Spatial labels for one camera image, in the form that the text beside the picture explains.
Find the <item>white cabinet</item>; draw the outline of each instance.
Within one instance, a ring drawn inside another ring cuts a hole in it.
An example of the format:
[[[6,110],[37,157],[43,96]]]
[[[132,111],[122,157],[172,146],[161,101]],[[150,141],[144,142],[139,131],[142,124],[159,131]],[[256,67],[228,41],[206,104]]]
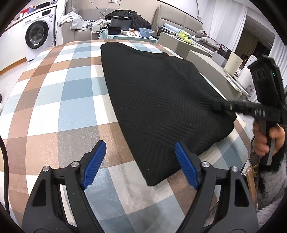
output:
[[[13,63],[26,57],[25,51],[25,31],[23,21],[9,29],[10,47],[12,52]]]
[[[9,34],[7,30],[0,37],[0,71],[13,63]]]
[[[15,24],[0,37],[0,71],[26,57],[23,24]]]

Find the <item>human hand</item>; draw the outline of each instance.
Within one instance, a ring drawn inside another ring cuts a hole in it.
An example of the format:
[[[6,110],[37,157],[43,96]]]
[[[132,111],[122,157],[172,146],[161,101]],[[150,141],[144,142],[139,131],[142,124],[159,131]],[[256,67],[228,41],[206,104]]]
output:
[[[264,156],[266,153],[269,152],[270,148],[267,144],[267,137],[260,132],[260,126],[258,122],[254,121],[253,123],[253,134],[255,136],[254,140],[254,151],[259,156]],[[275,139],[275,148],[273,151],[273,155],[275,155],[280,148],[284,145],[285,142],[285,131],[282,127],[280,127],[278,124],[274,127],[272,127],[269,130],[269,136],[270,138]]]

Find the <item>metal screw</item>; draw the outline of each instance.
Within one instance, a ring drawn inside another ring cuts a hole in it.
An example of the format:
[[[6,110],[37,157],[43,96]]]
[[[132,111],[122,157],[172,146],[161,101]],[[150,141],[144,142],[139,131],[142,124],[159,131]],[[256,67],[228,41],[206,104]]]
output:
[[[50,169],[50,167],[49,167],[49,166],[45,166],[45,167],[43,167],[43,171],[44,171],[44,172],[49,171],[49,169]]]
[[[209,167],[209,162],[202,162],[202,166],[204,167],[204,168],[208,168]]]
[[[238,168],[237,168],[236,166],[231,167],[231,170],[232,170],[233,172],[238,172]]]
[[[73,168],[76,168],[76,167],[78,167],[79,162],[78,161],[72,162],[71,165],[72,165]]]

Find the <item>label sticker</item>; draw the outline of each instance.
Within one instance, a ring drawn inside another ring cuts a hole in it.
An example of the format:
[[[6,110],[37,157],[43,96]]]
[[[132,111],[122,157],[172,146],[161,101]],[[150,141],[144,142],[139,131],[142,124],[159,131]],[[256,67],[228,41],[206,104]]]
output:
[[[224,47],[224,46],[222,46],[221,48],[222,48],[222,50],[225,51],[225,52],[227,52],[227,50],[228,50],[228,48],[226,48],[226,47]]]

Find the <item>plaid rug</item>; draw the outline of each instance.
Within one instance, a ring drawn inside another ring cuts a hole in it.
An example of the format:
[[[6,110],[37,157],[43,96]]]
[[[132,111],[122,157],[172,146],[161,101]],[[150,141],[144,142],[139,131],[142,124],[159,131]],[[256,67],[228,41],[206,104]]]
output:
[[[140,41],[114,40],[153,53],[170,49]],[[72,42],[41,52],[14,86],[0,116],[0,135],[9,157],[12,218],[22,224],[29,194],[41,169],[66,167],[101,139],[107,154],[86,196],[106,232],[176,232],[196,191],[178,171],[148,187],[123,137],[107,91],[100,46],[108,40]],[[246,162],[250,140],[238,116],[228,137],[200,155],[228,169]],[[0,161],[0,201],[3,199]],[[212,205],[217,202],[216,188]],[[75,225],[65,186],[67,219]]]

